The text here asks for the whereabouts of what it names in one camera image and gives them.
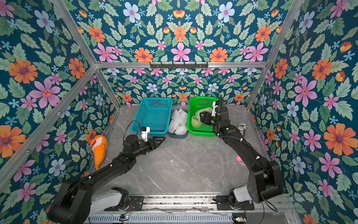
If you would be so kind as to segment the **white foam net sleeve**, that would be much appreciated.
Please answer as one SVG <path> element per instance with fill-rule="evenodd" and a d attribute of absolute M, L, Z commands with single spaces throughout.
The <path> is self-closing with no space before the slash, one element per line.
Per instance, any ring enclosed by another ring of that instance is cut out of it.
<path fill-rule="evenodd" d="M 209 114 L 212 114 L 213 108 L 212 107 L 208 107 L 208 108 L 204 108 L 204 109 L 200 109 L 195 113 L 195 116 L 198 120 L 200 120 L 200 114 L 204 113 L 204 112 L 208 112 Z"/>
<path fill-rule="evenodd" d="M 191 118 L 191 125 L 193 128 L 200 128 L 202 126 L 202 122 L 193 116 Z"/>

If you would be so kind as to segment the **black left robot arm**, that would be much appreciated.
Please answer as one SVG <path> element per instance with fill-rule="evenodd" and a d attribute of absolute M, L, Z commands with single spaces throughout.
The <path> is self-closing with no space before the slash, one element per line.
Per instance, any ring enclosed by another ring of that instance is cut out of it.
<path fill-rule="evenodd" d="M 157 149 L 165 137 L 151 137 L 144 142 L 137 135 L 123 141 L 123 151 L 105 167 L 79 179 L 63 183 L 47 212 L 48 218 L 60 224 L 83 224 L 91 215 L 92 196 L 113 179 L 132 169 L 136 158 Z"/>

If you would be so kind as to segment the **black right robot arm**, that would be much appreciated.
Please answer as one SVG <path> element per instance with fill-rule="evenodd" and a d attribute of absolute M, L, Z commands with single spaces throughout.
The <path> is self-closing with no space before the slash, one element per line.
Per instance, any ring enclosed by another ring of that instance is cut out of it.
<path fill-rule="evenodd" d="M 200 112 L 199 118 L 203 124 L 213 127 L 215 136 L 237 153 L 249 171 L 246 184 L 229 191 L 227 203 L 231 207 L 240 208 L 246 202 L 269 205 L 269 199 L 283 194 L 280 166 L 258 153 L 239 128 L 231 124 L 222 98 L 213 103 L 211 112 Z"/>

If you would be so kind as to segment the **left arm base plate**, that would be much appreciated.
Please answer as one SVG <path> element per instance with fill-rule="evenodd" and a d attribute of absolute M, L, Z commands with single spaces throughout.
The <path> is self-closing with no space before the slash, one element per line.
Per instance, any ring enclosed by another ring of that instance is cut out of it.
<path fill-rule="evenodd" d="M 118 205 L 106 208 L 105 211 L 141 211 L 143 205 L 143 196 L 125 196 Z"/>

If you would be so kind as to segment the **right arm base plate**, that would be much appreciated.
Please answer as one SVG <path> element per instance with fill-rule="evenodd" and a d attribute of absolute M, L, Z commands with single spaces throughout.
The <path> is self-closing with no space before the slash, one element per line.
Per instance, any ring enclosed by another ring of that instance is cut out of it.
<path fill-rule="evenodd" d="M 219 211 L 253 211 L 255 209 L 252 201 L 239 202 L 231 193 L 228 195 L 217 195 L 213 198 Z"/>

